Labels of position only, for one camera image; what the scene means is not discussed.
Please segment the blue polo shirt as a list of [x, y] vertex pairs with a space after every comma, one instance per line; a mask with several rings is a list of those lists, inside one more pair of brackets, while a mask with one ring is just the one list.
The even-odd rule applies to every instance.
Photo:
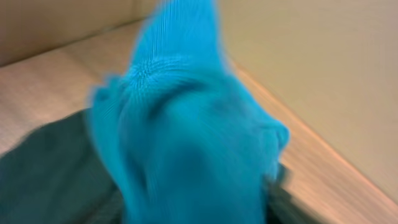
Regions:
[[94, 91], [88, 126], [125, 223], [264, 223], [263, 181], [289, 141], [228, 67], [210, 0], [160, 5], [129, 70]]

